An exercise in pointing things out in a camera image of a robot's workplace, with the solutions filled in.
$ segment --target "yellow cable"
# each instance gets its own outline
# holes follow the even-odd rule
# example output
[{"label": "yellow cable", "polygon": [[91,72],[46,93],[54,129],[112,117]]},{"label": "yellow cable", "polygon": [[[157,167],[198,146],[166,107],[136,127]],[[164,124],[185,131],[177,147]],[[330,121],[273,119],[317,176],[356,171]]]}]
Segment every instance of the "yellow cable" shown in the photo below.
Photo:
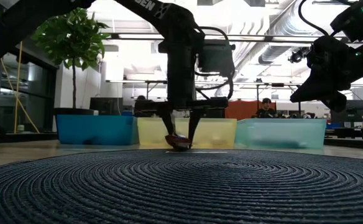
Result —
[{"label": "yellow cable", "polygon": [[[19,98],[19,81],[20,81],[20,69],[21,69],[21,56],[22,56],[22,42],[20,42],[19,52],[19,67],[17,68],[17,85],[16,85],[16,98]],[[19,109],[19,101],[16,100],[16,110],[14,112],[14,134],[17,133],[17,110]]]},{"label": "yellow cable", "polygon": [[[7,69],[5,67],[5,63],[3,62],[3,58],[1,58],[1,64],[3,67],[3,70],[5,71],[6,77],[7,77],[7,81],[9,82],[10,88],[12,89],[13,93],[14,93],[14,89],[12,86],[12,83],[10,82],[10,78],[9,78],[9,73],[7,72]],[[16,96],[16,101],[20,104],[21,109],[23,110],[23,112],[25,113],[25,115],[27,116],[27,119],[30,121],[30,123],[33,125],[33,127],[35,128],[36,132],[39,134],[39,130],[37,129],[37,127],[35,126],[34,122],[32,122],[30,116],[28,115],[27,111],[25,110],[24,106],[22,105],[22,103],[20,102],[20,99]]]}]

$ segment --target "translucent plastic bin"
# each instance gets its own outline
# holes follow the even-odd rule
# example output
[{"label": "translucent plastic bin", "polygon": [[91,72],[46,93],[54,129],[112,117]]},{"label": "translucent plastic bin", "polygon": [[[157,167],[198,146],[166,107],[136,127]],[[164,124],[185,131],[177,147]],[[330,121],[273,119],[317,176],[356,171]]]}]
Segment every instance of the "translucent plastic bin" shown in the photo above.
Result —
[{"label": "translucent plastic bin", "polygon": [[[176,118],[177,134],[188,136],[188,118]],[[161,118],[139,118],[139,141],[141,146],[169,148],[165,140],[167,129]],[[236,119],[203,118],[196,128],[193,148],[233,148],[236,138]]]},{"label": "translucent plastic bin", "polygon": [[57,115],[62,144],[128,146],[139,143],[137,118],[132,116]]},{"label": "translucent plastic bin", "polygon": [[325,119],[245,119],[238,121],[236,146],[322,149]]}]

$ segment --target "potted plant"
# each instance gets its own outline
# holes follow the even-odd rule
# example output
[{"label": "potted plant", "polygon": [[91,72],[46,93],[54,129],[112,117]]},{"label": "potted plant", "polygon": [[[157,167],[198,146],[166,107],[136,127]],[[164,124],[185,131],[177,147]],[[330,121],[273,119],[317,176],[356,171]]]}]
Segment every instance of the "potted plant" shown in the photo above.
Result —
[{"label": "potted plant", "polygon": [[76,68],[82,70],[96,67],[98,55],[104,58],[102,40],[110,34],[103,34],[100,29],[106,24],[88,18],[86,9],[77,8],[68,14],[55,16],[45,21],[32,38],[48,57],[57,65],[64,64],[72,69],[73,74],[73,106],[72,108],[56,108],[55,114],[93,114],[93,111],[76,108]]}]

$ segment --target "dark blue rug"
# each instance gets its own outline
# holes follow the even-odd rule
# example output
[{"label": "dark blue rug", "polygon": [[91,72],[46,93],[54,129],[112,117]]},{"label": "dark blue rug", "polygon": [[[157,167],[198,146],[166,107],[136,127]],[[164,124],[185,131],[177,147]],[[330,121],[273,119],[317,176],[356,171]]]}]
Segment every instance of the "dark blue rug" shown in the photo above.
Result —
[{"label": "dark blue rug", "polygon": [[363,160],[223,152],[97,152],[1,166],[0,223],[363,223]]}]

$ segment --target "floor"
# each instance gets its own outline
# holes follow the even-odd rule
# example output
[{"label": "floor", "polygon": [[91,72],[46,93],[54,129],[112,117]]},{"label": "floor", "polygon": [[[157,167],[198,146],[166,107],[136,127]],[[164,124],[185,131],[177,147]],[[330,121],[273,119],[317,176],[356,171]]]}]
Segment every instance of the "floor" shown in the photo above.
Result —
[{"label": "floor", "polygon": [[[39,141],[0,144],[0,165],[17,161],[29,161],[53,156],[64,156],[82,152],[116,151],[125,149],[141,149],[139,146],[69,146],[60,145],[58,141]],[[274,151],[288,151],[310,154],[324,154],[327,156],[340,156],[363,159],[363,149],[325,146],[324,150],[296,150],[274,149]]]}]

